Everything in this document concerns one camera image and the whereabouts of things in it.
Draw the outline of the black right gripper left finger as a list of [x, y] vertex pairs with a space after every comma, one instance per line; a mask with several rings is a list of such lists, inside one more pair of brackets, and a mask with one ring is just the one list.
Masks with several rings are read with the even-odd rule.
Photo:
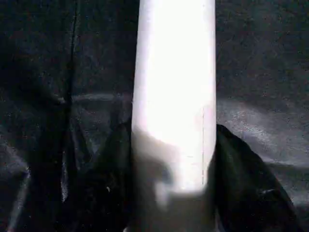
[[123, 232], [132, 215], [131, 124], [117, 125], [93, 156], [67, 160], [67, 230]]

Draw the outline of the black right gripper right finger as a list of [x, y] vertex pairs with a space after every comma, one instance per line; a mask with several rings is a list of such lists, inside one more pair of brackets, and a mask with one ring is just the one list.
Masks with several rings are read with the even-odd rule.
[[216, 126], [210, 182], [221, 232], [299, 232], [295, 207], [262, 159], [225, 126]]

